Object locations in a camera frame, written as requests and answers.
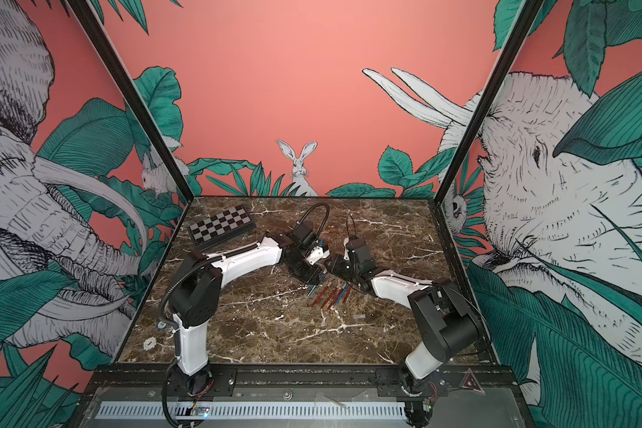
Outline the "blue knife bottom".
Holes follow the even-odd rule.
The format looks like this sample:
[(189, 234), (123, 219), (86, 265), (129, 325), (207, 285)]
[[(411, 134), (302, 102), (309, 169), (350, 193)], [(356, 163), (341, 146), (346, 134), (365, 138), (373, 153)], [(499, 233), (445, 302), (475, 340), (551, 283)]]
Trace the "blue knife bottom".
[(341, 294), (338, 296), (338, 298), (333, 303), (334, 307), (345, 299), (347, 293), (351, 291), (351, 288), (352, 288), (351, 285), (346, 285), (346, 287), (344, 287), (344, 289), (342, 290)]

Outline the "red knife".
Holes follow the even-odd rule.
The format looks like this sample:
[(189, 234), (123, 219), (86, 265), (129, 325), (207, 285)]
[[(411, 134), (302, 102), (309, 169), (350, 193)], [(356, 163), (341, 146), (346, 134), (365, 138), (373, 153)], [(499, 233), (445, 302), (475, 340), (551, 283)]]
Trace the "red knife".
[(344, 298), (342, 299), (342, 303), (343, 303), (343, 304), (347, 303), (347, 301), (348, 301), (348, 299), (349, 299), (349, 297), (350, 297), (350, 295), (351, 295), (351, 293), (352, 293), (352, 290), (353, 290), (353, 289), (354, 289), (354, 287), (353, 287), (353, 286), (350, 286), (350, 287), (348, 288), (348, 290), (347, 290), (346, 294), (344, 294)]
[(330, 310), (333, 307), (333, 305), (335, 305), (337, 300), (342, 296), (342, 293), (345, 291), (345, 289), (346, 289), (346, 287), (342, 287), (342, 288), (340, 288), (338, 290), (338, 292), (336, 294), (333, 295), (333, 297), (331, 298), (331, 300), (329, 301), (329, 303), (328, 303), (328, 305), (326, 307), (326, 310)]
[(338, 291), (337, 287), (331, 290), (330, 294), (328, 294), (325, 301), (322, 303), (321, 309), (323, 309), (326, 306), (326, 304), (330, 303), (331, 299), (333, 299), (335, 297), (335, 294), (337, 294), (337, 291)]
[(326, 286), (326, 287), (323, 289), (323, 291), (322, 291), (322, 292), (317, 296), (317, 298), (315, 299), (315, 301), (313, 301), (313, 302), (312, 302), (312, 305), (311, 305), (311, 306), (312, 306), (312, 307), (314, 307), (315, 305), (317, 305), (317, 304), (322, 300), (322, 298), (326, 296), (326, 294), (328, 293), (328, 290), (329, 290), (329, 289), (330, 289), (330, 287), (329, 287), (329, 286)]

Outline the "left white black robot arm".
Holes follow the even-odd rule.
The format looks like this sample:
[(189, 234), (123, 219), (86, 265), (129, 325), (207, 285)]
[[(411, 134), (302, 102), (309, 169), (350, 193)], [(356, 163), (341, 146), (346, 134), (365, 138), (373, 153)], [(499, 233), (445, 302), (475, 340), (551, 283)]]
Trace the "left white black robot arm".
[(221, 290), (251, 272), (283, 264), (305, 285), (318, 285), (330, 256), (319, 233), (300, 223), (292, 231), (267, 234), (260, 241), (225, 253), (193, 253), (184, 259), (160, 301), (158, 319), (174, 333), (175, 359), (188, 377), (209, 365), (207, 333)]

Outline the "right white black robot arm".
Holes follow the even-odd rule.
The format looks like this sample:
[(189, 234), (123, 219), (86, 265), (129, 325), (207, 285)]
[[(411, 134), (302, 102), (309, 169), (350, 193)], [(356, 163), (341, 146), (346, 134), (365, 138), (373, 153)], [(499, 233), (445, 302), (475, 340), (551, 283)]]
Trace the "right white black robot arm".
[(345, 253), (333, 256), (325, 266), (329, 273), (356, 285), (360, 292), (412, 311), (421, 342), (402, 363), (406, 387), (416, 388), (445, 362), (484, 337), (482, 316), (456, 285), (449, 280), (418, 279), (380, 267), (361, 238), (350, 237)]

